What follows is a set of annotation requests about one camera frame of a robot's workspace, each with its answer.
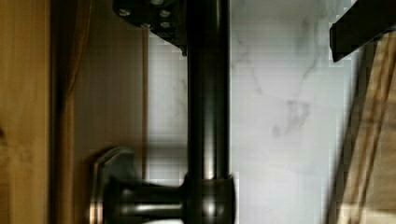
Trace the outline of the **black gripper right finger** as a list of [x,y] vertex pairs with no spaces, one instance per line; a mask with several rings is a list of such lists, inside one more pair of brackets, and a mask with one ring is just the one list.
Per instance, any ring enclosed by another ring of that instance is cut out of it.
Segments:
[[357,0],[330,29],[336,63],[389,31],[396,23],[396,0]]

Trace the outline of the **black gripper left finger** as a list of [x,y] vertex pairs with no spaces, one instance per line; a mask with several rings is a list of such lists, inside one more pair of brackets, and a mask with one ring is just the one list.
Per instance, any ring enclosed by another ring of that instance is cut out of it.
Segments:
[[187,56],[187,0],[113,0],[112,9],[135,27],[149,29]]

